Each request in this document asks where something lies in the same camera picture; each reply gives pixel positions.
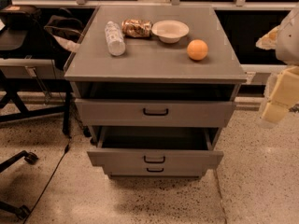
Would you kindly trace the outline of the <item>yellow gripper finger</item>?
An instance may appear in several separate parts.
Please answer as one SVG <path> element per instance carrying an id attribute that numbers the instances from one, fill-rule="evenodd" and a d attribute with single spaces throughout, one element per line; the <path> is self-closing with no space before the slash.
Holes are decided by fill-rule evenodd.
<path id="1" fill-rule="evenodd" d="M 258 124 L 266 129 L 274 128 L 287 115 L 289 110 L 279 105 L 262 103 L 259 109 Z"/>

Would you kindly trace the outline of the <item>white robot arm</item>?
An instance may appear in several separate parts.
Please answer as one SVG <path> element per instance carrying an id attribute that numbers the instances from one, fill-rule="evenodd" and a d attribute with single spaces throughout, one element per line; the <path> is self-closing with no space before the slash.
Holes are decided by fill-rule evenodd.
<path id="1" fill-rule="evenodd" d="M 273 128 L 299 102 L 299 7 L 295 7 L 281 24 L 256 42 L 259 49 L 275 51 L 286 67 L 267 80 L 259 112 L 259 124 Z"/>

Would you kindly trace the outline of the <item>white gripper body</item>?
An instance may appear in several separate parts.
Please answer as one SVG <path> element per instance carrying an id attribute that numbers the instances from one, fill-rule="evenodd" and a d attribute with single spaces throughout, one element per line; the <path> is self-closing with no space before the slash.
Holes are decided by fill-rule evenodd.
<path id="1" fill-rule="evenodd" d="M 264 107 L 270 105 L 290 109 L 299 102 L 299 67 L 287 66 L 268 78 L 264 91 Z"/>

